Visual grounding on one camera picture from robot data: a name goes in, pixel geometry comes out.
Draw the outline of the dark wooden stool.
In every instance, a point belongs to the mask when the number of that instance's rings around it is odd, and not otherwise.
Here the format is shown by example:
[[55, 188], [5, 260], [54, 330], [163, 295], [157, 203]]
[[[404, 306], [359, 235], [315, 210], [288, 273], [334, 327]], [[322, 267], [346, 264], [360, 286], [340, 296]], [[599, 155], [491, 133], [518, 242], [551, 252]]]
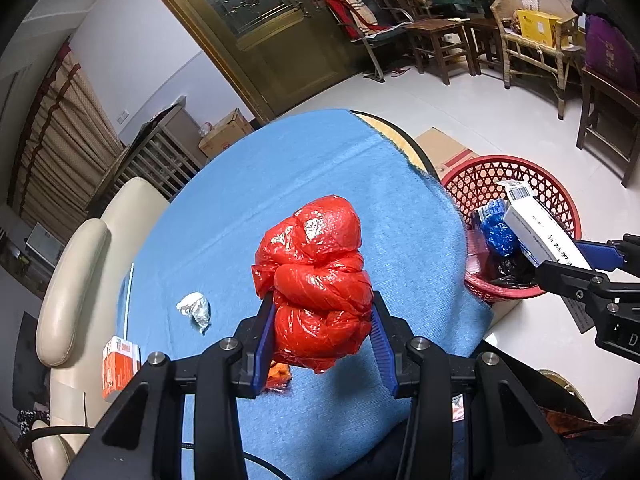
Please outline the dark wooden stool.
[[464, 58], [471, 76], [476, 75], [471, 47], [463, 23], [444, 18], [422, 18], [405, 26], [416, 69], [424, 74], [431, 60], [436, 75], [445, 86], [450, 85], [450, 65]]

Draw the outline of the yellow box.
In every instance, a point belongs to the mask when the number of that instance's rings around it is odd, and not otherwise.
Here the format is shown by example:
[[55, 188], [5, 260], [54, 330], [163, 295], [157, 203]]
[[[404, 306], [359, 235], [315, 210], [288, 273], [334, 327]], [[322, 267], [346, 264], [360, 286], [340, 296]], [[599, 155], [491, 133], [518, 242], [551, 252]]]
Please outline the yellow box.
[[525, 9], [518, 9], [515, 13], [524, 38], [547, 47], [555, 46], [555, 25], [561, 21], [559, 16]]

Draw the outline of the white medicine box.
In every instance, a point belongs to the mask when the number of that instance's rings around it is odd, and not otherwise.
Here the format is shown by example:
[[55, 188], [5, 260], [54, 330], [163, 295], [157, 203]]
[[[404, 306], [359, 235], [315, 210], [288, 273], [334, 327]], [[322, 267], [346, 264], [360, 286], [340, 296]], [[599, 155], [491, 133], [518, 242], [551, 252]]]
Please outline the white medicine box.
[[536, 270], [544, 261], [591, 270], [570, 234], [536, 199], [527, 182], [502, 180], [498, 185], [509, 203], [504, 221], [518, 237], [516, 250], [533, 263]]

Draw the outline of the red plastic bag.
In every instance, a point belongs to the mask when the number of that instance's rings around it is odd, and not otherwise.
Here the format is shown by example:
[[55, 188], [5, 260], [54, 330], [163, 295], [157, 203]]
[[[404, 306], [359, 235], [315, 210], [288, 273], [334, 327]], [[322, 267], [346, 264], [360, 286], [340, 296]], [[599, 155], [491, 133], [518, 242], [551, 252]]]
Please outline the red plastic bag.
[[341, 196], [317, 198], [262, 237], [252, 265], [259, 298], [272, 295], [274, 360], [317, 374], [359, 351], [371, 330], [373, 289], [361, 224]]

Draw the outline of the red mesh basket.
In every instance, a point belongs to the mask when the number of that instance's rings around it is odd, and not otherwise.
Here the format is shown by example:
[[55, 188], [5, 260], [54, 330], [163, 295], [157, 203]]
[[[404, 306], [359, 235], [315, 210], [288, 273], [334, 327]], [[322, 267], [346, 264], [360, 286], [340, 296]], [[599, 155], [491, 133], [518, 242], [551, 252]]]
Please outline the red mesh basket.
[[517, 261], [521, 275], [501, 266], [465, 271], [471, 292], [487, 302], [534, 298], [544, 292], [535, 271], [549, 260], [587, 265], [578, 255], [582, 222], [565, 186], [548, 170], [511, 155], [476, 156], [442, 177], [466, 228], [477, 232], [495, 261]]

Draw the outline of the orange white box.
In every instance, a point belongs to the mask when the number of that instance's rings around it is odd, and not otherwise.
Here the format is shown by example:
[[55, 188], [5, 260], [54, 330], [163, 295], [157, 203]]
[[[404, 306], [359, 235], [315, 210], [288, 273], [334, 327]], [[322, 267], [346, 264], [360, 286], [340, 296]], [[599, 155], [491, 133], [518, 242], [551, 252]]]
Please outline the orange white box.
[[113, 402], [140, 370], [140, 349], [131, 341], [113, 336], [102, 356], [102, 398]]

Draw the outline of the wicker chair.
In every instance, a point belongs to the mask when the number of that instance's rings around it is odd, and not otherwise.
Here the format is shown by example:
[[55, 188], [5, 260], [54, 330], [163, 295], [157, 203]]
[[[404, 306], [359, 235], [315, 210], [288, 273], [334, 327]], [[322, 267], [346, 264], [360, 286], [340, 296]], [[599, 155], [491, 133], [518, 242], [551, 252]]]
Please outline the wicker chair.
[[509, 89], [515, 76], [549, 78], [562, 120], [570, 69], [578, 70], [585, 53], [572, 0], [495, 0], [490, 10], [500, 37], [503, 85]]

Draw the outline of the white tissue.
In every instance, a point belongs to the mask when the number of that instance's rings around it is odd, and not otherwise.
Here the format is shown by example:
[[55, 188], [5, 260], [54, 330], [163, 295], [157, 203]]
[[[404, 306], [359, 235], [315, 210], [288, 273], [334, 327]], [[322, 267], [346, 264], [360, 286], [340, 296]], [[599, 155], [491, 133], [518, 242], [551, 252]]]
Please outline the white tissue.
[[201, 292], [190, 292], [176, 305], [176, 309], [187, 318], [201, 335], [206, 333], [210, 325], [210, 307], [208, 300]]

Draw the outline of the beige curtain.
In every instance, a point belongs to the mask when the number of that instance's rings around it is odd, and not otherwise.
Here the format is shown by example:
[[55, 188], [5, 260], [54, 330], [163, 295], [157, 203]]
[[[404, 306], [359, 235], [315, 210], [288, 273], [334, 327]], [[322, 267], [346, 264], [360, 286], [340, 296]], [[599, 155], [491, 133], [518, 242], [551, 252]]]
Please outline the beige curtain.
[[25, 120], [8, 203], [27, 224], [65, 242], [123, 150], [73, 50], [62, 44]]

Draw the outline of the cream leather sofa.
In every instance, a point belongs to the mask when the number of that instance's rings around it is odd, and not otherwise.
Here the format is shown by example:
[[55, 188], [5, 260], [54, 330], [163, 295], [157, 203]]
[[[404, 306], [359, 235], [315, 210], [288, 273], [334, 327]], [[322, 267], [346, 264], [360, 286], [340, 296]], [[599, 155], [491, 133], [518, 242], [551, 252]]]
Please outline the cream leather sofa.
[[50, 422], [37, 420], [35, 429], [92, 428], [117, 396], [103, 391], [103, 360], [116, 335], [122, 280], [168, 205], [135, 177], [67, 242], [38, 318], [36, 351], [50, 372]]

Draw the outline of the blue plastic bag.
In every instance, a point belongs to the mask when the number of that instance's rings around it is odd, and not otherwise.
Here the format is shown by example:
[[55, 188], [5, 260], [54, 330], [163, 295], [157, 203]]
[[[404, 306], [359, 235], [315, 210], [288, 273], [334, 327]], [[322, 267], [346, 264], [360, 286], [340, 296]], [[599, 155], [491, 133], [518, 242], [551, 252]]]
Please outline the blue plastic bag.
[[508, 208], [504, 198], [495, 198], [472, 212], [472, 227], [482, 232], [489, 251], [502, 258], [518, 248], [518, 237], [504, 221]]

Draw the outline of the black plastic bag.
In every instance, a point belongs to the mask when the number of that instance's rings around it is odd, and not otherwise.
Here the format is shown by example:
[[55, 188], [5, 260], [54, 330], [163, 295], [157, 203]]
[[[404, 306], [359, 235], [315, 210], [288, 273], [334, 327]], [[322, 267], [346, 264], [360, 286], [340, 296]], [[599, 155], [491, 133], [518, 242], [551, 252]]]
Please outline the black plastic bag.
[[520, 252], [507, 257], [493, 255], [489, 283], [504, 288], [531, 288], [536, 285], [536, 268]]

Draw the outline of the orange wrapper bag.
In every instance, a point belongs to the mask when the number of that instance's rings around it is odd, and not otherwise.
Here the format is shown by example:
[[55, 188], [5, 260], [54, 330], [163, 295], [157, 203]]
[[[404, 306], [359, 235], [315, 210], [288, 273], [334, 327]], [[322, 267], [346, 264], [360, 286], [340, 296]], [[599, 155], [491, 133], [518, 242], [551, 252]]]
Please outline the orange wrapper bag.
[[264, 390], [276, 393], [284, 393], [292, 380], [291, 367], [286, 363], [272, 361]]

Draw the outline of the white plastic rod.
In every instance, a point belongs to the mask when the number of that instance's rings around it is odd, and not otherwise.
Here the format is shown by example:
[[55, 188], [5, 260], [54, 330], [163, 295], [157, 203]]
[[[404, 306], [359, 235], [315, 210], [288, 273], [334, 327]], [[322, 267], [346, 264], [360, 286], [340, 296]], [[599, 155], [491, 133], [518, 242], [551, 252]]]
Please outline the white plastic rod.
[[131, 291], [132, 283], [134, 282], [134, 262], [130, 264], [130, 269], [127, 278], [126, 294], [125, 294], [125, 309], [124, 309], [124, 327], [122, 328], [122, 336], [128, 339], [129, 330], [129, 310], [131, 304]]

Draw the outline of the metal chair with red cloth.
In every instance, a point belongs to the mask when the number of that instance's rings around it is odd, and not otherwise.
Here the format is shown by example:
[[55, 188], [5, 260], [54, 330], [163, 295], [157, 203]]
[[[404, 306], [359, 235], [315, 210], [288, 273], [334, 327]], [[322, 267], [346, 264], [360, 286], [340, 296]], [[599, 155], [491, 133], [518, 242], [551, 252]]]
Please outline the metal chair with red cloth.
[[389, 18], [378, 18], [364, 0], [322, 0], [338, 27], [351, 44], [364, 47], [372, 63], [372, 70], [366, 78], [376, 82], [385, 81], [385, 72], [375, 49], [398, 40], [407, 33], [406, 27], [414, 18], [404, 9], [396, 6], [379, 6], [378, 12], [387, 12]]

